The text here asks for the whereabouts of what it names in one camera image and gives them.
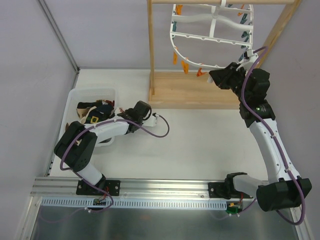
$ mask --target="gray wall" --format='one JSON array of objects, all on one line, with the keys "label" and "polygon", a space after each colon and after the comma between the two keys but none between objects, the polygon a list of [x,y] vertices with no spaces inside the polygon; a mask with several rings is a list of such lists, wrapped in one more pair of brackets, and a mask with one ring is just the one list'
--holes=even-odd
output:
[{"label": "gray wall", "polygon": [[[47,3],[80,67],[150,67],[146,0],[47,0]],[[173,47],[169,38],[172,8],[172,4],[153,5],[155,66],[158,69],[181,69],[181,64],[172,64]],[[282,9],[282,5],[254,6],[253,44],[256,48],[264,43]],[[185,15],[196,13],[203,12],[189,6],[182,9]],[[236,22],[242,18],[234,13],[227,16]],[[177,24],[177,31],[191,34],[208,35],[209,29],[209,22]],[[242,32],[217,23],[215,36],[239,41]],[[211,65],[227,66],[243,52],[238,45],[184,37],[176,37],[174,43],[190,60]]]},{"label": "gray wall", "polygon": [[312,183],[306,212],[315,239],[320,239],[319,8],[318,0],[302,2],[262,66],[271,73],[267,98],[283,143],[301,176]]},{"label": "gray wall", "polygon": [[36,0],[0,3],[0,239],[15,239],[75,72]]}]

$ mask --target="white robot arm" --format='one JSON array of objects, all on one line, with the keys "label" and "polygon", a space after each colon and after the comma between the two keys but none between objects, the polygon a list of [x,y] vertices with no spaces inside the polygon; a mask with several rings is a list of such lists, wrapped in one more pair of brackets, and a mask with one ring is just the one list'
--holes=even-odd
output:
[{"label": "white robot arm", "polygon": [[83,125],[78,121],[72,122],[54,148],[54,153],[61,159],[60,168],[63,163],[69,166],[61,170],[72,170],[91,185],[104,189],[105,176],[90,163],[96,144],[115,136],[134,133],[149,118],[156,119],[157,115],[151,115],[150,105],[139,101],[134,108],[99,123]]},{"label": "white robot arm", "polygon": [[225,69],[210,71],[208,82],[214,82],[220,89],[231,89],[238,96],[240,115],[258,143],[268,182],[252,178],[244,172],[231,173],[224,184],[213,188],[214,193],[226,199],[234,198],[240,192],[246,193],[256,198],[264,211],[298,207],[312,185],[308,178],[300,177],[285,150],[275,114],[265,100],[270,74],[259,68],[253,69],[257,61],[256,51],[247,51],[243,63],[232,62]]}]

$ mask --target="wooden frame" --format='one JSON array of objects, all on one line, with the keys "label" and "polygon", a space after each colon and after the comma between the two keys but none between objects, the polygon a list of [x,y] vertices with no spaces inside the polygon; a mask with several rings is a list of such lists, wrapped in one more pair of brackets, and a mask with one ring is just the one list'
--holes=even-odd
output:
[{"label": "wooden frame", "polygon": [[[149,104],[153,108],[166,109],[238,109],[238,98],[231,90],[220,90],[214,84],[208,86],[207,75],[183,72],[156,72],[154,52],[153,4],[220,4],[221,0],[147,0],[149,49],[150,49],[150,86]],[[277,22],[269,33],[264,46],[267,54],[259,62],[260,67],[277,42],[285,26],[296,12],[301,0],[227,0],[227,4],[264,4],[283,5]]]}]

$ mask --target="plastic container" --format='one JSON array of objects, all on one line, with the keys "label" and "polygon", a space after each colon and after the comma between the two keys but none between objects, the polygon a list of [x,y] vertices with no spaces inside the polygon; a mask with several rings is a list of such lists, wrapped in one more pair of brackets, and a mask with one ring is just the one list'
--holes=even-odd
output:
[{"label": "plastic container", "polygon": [[[74,121],[80,120],[77,114],[77,105],[79,102],[91,103],[101,99],[114,101],[114,108],[116,108],[118,104],[118,92],[113,87],[83,87],[72,89],[69,92],[65,104],[59,139],[65,133],[67,123],[71,124]],[[96,147],[109,146],[114,140],[115,138],[112,137],[109,142],[98,143]]]}]

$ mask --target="fabric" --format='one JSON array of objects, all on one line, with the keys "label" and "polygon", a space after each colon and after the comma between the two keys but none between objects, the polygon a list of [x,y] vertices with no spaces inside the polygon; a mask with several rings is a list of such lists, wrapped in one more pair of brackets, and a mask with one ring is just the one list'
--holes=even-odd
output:
[{"label": "fabric", "polygon": [[82,124],[95,124],[114,117],[115,101],[79,102],[76,112]]}]

